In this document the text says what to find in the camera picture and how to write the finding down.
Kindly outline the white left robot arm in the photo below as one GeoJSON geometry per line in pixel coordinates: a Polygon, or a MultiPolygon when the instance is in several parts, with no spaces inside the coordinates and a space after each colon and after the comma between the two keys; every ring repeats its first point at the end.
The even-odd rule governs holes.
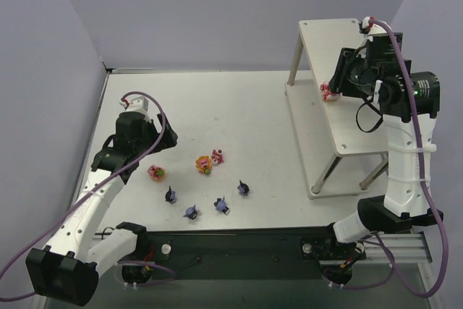
{"type": "Polygon", "coordinates": [[[45,246],[31,249],[26,257],[37,295],[84,306],[94,295],[100,277],[118,261],[127,256],[144,258],[150,252],[146,228],[130,222],[118,225],[96,246],[91,242],[140,160],[176,146],[177,134],[165,114],[157,117],[161,130],[145,111],[119,115],[116,132],[106,138],[95,155],[78,200],[45,246]]]}

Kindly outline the pink bear cake slice toy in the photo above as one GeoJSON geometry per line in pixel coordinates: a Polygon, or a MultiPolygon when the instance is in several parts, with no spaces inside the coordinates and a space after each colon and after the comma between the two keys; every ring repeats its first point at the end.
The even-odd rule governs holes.
{"type": "Polygon", "coordinates": [[[329,84],[324,82],[320,85],[321,98],[325,102],[337,101],[340,98],[338,93],[334,93],[330,90],[329,84]]]}

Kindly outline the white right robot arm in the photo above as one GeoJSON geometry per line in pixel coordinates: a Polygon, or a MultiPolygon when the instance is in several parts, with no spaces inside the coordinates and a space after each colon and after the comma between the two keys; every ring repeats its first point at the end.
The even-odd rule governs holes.
{"type": "Polygon", "coordinates": [[[388,182],[385,195],[360,200],[355,213],[334,223],[340,243],[372,232],[393,234],[443,221],[443,213],[431,208],[426,198],[430,155],[436,151],[432,136],[440,110],[440,83],[432,72],[410,69],[409,60],[399,62],[386,34],[368,35],[359,48],[341,50],[329,88],[362,99],[380,114],[388,145],[388,182]]]}

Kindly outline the pink bear strawberry hat toy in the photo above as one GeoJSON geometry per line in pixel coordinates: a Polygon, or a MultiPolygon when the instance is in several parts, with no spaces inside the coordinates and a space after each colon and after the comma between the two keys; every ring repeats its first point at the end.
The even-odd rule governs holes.
{"type": "Polygon", "coordinates": [[[211,154],[211,160],[214,166],[222,164],[224,162],[224,153],[221,149],[213,149],[211,154]]]}

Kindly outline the pink bear donut toy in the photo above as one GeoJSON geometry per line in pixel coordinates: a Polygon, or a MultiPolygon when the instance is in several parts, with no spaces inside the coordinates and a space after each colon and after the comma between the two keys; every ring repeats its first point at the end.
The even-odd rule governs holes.
{"type": "Polygon", "coordinates": [[[162,182],[166,178],[166,170],[156,165],[150,166],[147,170],[147,174],[154,182],[162,182]]]}

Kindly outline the pink bear sunflower toy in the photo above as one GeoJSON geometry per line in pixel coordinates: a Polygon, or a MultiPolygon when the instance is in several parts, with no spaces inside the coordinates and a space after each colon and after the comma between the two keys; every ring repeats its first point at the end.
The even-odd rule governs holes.
{"type": "Polygon", "coordinates": [[[200,156],[195,161],[195,166],[199,173],[209,175],[213,166],[212,159],[209,156],[200,156]]]}

